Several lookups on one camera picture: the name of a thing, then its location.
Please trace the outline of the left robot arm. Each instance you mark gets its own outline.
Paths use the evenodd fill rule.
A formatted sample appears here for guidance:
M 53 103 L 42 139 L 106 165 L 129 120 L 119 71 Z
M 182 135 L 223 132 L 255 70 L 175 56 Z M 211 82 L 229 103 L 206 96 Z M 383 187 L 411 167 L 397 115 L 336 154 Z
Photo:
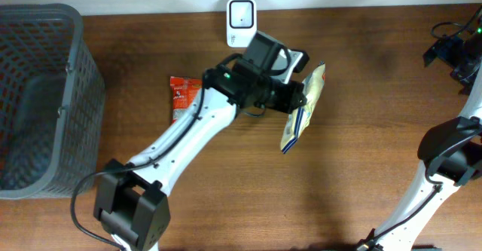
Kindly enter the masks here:
M 244 109 L 292 113 L 307 103 L 301 72 L 309 56 L 256 32 L 246 50 L 207 69 L 184 114 L 126 163 L 99 174 L 93 216 L 119 250 L 154 250 L 170 221 L 168 197 L 189 163 Z

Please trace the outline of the red candy bag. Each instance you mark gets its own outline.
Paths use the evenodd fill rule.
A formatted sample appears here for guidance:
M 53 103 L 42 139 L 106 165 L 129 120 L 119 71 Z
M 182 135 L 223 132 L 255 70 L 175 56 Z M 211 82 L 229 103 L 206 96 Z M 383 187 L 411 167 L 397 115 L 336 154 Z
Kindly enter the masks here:
M 171 76 L 169 83 L 172 89 L 172 123 L 174 123 L 194 101 L 202 87 L 202 81 L 196 78 Z

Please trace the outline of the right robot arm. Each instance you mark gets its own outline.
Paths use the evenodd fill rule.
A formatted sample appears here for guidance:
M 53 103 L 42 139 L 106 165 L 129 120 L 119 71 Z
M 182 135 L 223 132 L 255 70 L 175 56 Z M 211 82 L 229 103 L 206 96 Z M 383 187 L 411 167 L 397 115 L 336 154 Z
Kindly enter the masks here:
M 431 128 L 417 150 L 416 175 L 391 216 L 360 240 L 357 250 L 413 250 L 438 208 L 471 180 L 481 177 L 481 28 L 460 25 L 423 54 L 426 66 L 439 59 L 468 99 L 459 115 Z

